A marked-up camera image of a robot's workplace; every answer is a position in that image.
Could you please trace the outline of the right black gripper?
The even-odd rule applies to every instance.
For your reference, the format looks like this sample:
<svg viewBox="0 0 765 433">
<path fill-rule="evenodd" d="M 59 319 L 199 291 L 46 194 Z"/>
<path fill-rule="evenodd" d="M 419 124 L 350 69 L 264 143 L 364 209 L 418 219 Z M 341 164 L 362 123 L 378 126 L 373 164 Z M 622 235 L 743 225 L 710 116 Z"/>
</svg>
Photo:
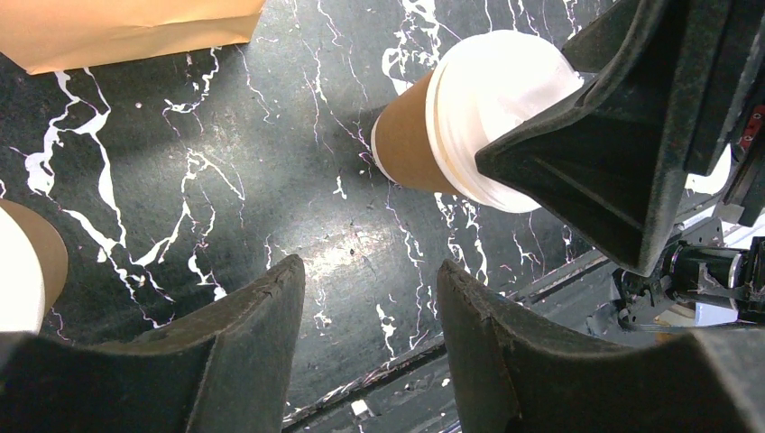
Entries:
<svg viewBox="0 0 765 433">
<path fill-rule="evenodd" d="M 592 80 L 484 147 L 477 169 L 530 196 L 624 269 L 650 274 L 690 174 L 730 137 L 716 209 L 764 208 L 764 4 L 619 1 L 562 48 Z"/>
</svg>

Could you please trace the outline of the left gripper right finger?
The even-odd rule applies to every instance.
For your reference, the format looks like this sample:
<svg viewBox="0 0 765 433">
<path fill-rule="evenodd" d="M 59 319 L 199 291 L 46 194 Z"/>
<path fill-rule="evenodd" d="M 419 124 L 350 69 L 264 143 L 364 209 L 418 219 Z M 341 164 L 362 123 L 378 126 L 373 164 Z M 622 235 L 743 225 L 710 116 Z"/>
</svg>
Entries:
<svg viewBox="0 0 765 433">
<path fill-rule="evenodd" d="M 539 316 L 451 261 L 437 289 L 465 432 L 764 429 L 760 328 L 698 328 L 638 349 Z"/>
</svg>

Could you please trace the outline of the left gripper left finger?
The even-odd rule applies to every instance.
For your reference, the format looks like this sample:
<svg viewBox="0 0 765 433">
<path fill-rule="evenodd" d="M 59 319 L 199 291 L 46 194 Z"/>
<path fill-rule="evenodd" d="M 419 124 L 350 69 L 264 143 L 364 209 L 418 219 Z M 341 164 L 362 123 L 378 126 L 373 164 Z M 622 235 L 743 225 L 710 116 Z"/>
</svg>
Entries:
<svg viewBox="0 0 765 433">
<path fill-rule="evenodd" d="M 305 296 L 297 255 L 128 343 L 1 336 L 4 432 L 278 432 Z"/>
</svg>

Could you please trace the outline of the single white cup lid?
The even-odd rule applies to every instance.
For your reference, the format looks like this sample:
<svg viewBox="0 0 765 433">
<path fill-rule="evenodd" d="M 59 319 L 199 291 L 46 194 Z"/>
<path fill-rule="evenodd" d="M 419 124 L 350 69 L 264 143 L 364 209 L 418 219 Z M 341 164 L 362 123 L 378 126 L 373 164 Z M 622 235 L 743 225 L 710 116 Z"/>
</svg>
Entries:
<svg viewBox="0 0 765 433">
<path fill-rule="evenodd" d="M 481 205 L 513 214 L 538 209 L 534 199 L 481 174 L 475 155 L 583 85 L 539 36 L 498 30 L 462 40 L 441 59 L 426 92 L 435 163 L 459 194 Z"/>
</svg>

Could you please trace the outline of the brown paper coffee cup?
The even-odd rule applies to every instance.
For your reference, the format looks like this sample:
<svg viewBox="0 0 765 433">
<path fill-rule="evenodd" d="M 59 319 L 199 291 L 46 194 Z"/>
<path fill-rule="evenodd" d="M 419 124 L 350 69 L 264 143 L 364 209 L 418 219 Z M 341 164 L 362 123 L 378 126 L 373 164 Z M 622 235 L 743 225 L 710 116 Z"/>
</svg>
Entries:
<svg viewBox="0 0 765 433">
<path fill-rule="evenodd" d="M 1 200 L 1 330 L 41 330 L 65 286 L 69 257 L 57 229 L 35 211 Z"/>
</svg>

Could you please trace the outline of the kraft paper takeout bag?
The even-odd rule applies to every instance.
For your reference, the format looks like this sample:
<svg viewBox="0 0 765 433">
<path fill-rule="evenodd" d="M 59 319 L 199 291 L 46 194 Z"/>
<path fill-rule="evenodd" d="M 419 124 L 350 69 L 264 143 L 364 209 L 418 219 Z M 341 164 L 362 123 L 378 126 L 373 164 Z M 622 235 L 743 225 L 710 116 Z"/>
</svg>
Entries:
<svg viewBox="0 0 765 433">
<path fill-rule="evenodd" d="M 31 75 L 251 40 L 253 1 L 3 1 L 1 52 Z"/>
</svg>

